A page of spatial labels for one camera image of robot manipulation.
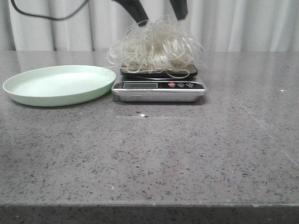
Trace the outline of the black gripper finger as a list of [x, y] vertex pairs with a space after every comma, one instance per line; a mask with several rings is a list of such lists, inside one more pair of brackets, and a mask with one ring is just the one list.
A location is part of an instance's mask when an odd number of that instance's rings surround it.
[[171, 6], [178, 21], [184, 20], [188, 15], [187, 0], [170, 0]]
[[139, 0], [114, 0], [134, 19], [138, 26], [145, 26], [149, 18]]

